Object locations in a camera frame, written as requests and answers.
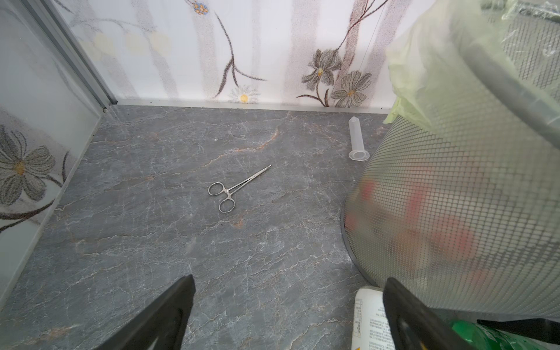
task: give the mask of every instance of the red object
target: red object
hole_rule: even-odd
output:
[[[430,240],[447,260],[468,259],[476,253],[474,233],[453,215],[442,216],[434,222]]]
[[[350,213],[344,214],[344,228],[354,231],[357,228],[356,216]]]
[[[363,180],[360,182],[360,196],[363,200],[373,199],[373,193],[377,187],[377,182],[373,180]]]

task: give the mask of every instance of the flower pattern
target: flower pattern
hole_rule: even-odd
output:
[[[361,91],[367,89],[371,83],[371,74],[362,76],[360,71],[352,71],[342,78],[342,89],[330,94],[334,100],[338,100],[335,107],[359,107],[366,99]]]
[[[54,167],[54,157],[45,146],[27,152],[27,140],[19,131],[7,133],[0,125],[0,170],[4,181],[0,186],[0,203],[13,204],[25,191],[34,201],[45,196],[46,178]]]
[[[242,85],[231,90],[229,94],[229,102],[257,103],[259,101],[257,96],[259,95],[260,94],[256,91],[256,89],[251,88],[249,85]]]
[[[203,3],[198,1],[192,2],[194,12],[198,13],[201,16],[204,16],[208,13],[208,7]]]
[[[309,62],[309,67],[313,68],[313,73],[303,76],[302,83],[307,83],[308,90],[315,90],[319,82],[327,85],[334,84],[333,72],[340,69],[342,60],[338,54],[338,50],[321,50],[317,49],[313,55],[313,60]]]

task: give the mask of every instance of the baseboard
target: baseboard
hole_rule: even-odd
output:
[[[166,106],[166,107],[197,107],[197,108],[233,108],[233,109],[270,109],[270,110],[294,110],[313,112],[344,112],[344,113],[372,113],[388,114],[391,106],[381,108],[336,108],[336,107],[314,107],[294,105],[262,105],[262,104],[240,104],[230,102],[208,102],[208,101],[169,101],[169,100],[119,100],[119,105],[137,106]]]

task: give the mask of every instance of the daisy print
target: daisy print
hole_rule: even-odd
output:
[[[230,92],[229,102],[234,103],[258,103],[259,99],[257,96],[260,94],[256,89],[251,88],[249,85],[242,85],[234,87]]]

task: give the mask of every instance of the wire mesh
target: wire mesh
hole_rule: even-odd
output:
[[[558,101],[560,25],[516,16],[502,33],[519,77]],[[430,307],[559,317],[560,151],[466,64],[427,70],[438,132],[393,123],[346,198],[347,248]]]

